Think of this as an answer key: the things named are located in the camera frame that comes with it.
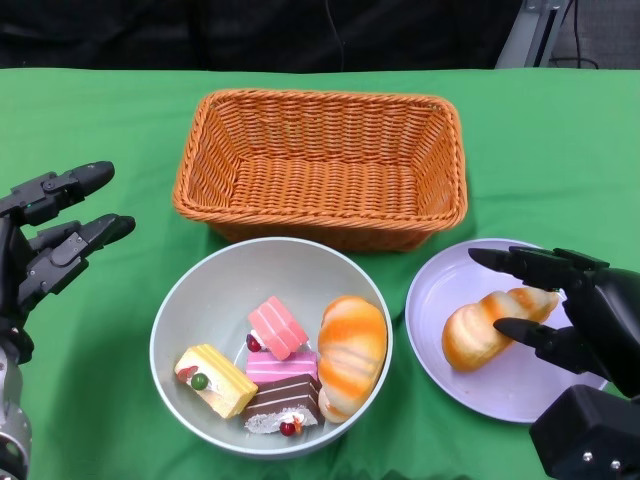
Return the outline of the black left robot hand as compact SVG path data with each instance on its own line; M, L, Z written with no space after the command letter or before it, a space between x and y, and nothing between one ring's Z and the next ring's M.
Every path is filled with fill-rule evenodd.
M20 365L32 358L34 343L25 331L29 314L49 294L61 293L88 266L88 257L129 235L131 216L106 214L91 222L67 222L29 239L26 225L55 219L107 185L111 162L90 163L54 172L11 189L1 199L1 348Z

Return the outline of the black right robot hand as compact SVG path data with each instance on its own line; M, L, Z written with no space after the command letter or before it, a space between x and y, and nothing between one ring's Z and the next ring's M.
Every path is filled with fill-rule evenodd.
M553 329L503 315L504 336L535 349L538 358L574 374L593 373L623 395L639 395L639 274L572 250L511 246L470 248L476 263L529 287L562 290L569 327Z

